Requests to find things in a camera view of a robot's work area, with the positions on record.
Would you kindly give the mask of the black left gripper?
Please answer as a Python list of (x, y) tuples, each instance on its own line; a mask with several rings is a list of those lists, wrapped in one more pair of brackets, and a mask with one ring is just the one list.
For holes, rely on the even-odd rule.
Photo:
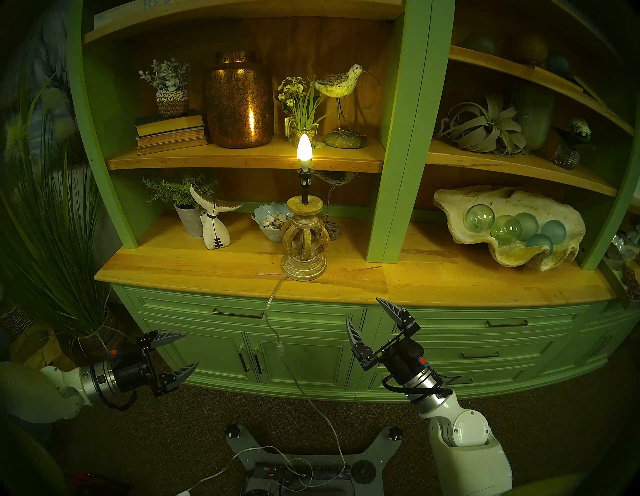
[(186, 337), (173, 331), (151, 331), (141, 337), (141, 345), (119, 345), (109, 351), (114, 395), (149, 386), (156, 397), (178, 389), (196, 370), (199, 361), (171, 371), (156, 374), (151, 351)]

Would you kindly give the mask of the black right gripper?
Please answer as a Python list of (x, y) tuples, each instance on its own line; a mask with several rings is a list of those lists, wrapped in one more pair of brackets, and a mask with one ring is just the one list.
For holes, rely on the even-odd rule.
[(399, 334), (375, 353), (364, 343), (351, 320), (346, 319), (351, 351), (363, 370), (382, 364), (398, 385), (406, 385), (429, 366), (424, 358), (424, 348), (413, 339), (420, 331), (419, 324), (407, 309), (383, 298), (376, 298), (376, 301), (395, 322)]

